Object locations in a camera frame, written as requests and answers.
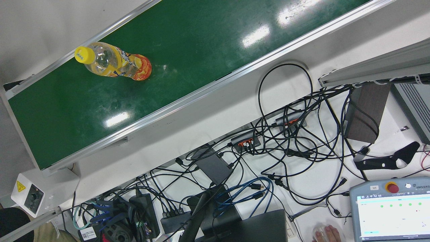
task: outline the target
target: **computer mouse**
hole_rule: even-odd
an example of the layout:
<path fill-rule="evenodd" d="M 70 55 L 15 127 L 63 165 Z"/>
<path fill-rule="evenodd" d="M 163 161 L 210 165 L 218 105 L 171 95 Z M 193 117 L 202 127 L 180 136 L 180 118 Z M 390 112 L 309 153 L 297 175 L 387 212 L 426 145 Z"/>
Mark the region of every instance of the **computer mouse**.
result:
<path fill-rule="evenodd" d="M 322 238 L 324 239 L 324 242 L 329 242 L 329 239 L 326 236 L 326 231 L 325 231 L 325 225 L 318 225 L 315 226 L 315 228 L 312 231 L 312 238 L 316 241 L 316 237 L 315 237 L 315 233 L 318 231 L 321 233 Z"/>
<path fill-rule="evenodd" d="M 315 226 L 313 231 L 312 231 L 312 238 L 316 241 L 315 233 L 318 231 L 321 233 L 321 236 L 324 239 L 324 242 L 329 242 L 329 239 L 326 235 L 326 230 L 324 229 L 327 226 L 328 225 L 317 225 L 317 226 Z M 339 236 L 340 236 L 341 240 L 344 241 L 344 235 L 342 234 L 342 232 L 340 230 L 338 230 L 338 232 L 339 232 Z"/>

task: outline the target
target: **orange bottle label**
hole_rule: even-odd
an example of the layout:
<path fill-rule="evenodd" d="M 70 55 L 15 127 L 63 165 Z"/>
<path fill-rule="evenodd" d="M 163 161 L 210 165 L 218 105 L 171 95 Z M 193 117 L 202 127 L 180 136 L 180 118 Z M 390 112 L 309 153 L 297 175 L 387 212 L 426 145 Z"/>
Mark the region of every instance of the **orange bottle label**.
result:
<path fill-rule="evenodd" d="M 115 52 L 115 56 L 118 60 L 118 66 L 109 65 L 106 70 L 102 73 L 103 76 L 117 77 L 125 76 L 125 72 L 121 72 L 121 68 L 126 65 L 134 66 L 137 69 L 134 75 L 129 74 L 127 77 L 132 78 L 135 81 L 143 81 L 147 79 L 152 72 L 152 65 L 149 59 L 139 54 L 129 54 L 118 47 L 109 45 Z"/>

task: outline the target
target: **warning sticker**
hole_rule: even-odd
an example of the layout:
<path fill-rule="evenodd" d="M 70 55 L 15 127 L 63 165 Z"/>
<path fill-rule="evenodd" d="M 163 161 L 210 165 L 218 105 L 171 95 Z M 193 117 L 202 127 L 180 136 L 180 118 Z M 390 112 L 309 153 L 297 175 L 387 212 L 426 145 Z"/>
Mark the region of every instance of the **warning sticker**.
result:
<path fill-rule="evenodd" d="M 95 234 L 94 229 L 92 227 L 88 227 L 86 229 L 79 230 L 79 232 L 81 233 L 84 241 L 97 238 L 97 235 Z"/>
<path fill-rule="evenodd" d="M 25 186 L 19 181 L 16 181 L 16 187 L 18 188 L 18 192 L 21 192 L 25 189 Z"/>

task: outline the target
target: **knob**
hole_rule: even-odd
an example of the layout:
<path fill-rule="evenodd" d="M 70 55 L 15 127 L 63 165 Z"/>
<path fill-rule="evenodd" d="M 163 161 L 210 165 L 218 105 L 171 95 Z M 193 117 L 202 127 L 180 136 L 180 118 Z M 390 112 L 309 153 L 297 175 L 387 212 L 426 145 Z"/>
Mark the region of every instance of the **knob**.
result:
<path fill-rule="evenodd" d="M 399 192 L 399 187 L 396 184 L 391 183 L 391 184 L 388 184 L 387 190 L 390 193 L 398 193 Z"/>

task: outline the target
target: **yellow warning triangle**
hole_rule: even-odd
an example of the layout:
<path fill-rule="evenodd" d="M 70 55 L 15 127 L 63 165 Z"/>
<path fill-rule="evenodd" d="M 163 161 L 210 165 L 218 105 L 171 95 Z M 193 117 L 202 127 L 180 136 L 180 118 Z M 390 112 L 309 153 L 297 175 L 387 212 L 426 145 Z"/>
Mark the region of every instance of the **yellow warning triangle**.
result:
<path fill-rule="evenodd" d="M 18 188 L 18 192 L 21 192 L 25 189 L 25 186 L 19 181 L 16 181 L 16 187 Z"/>

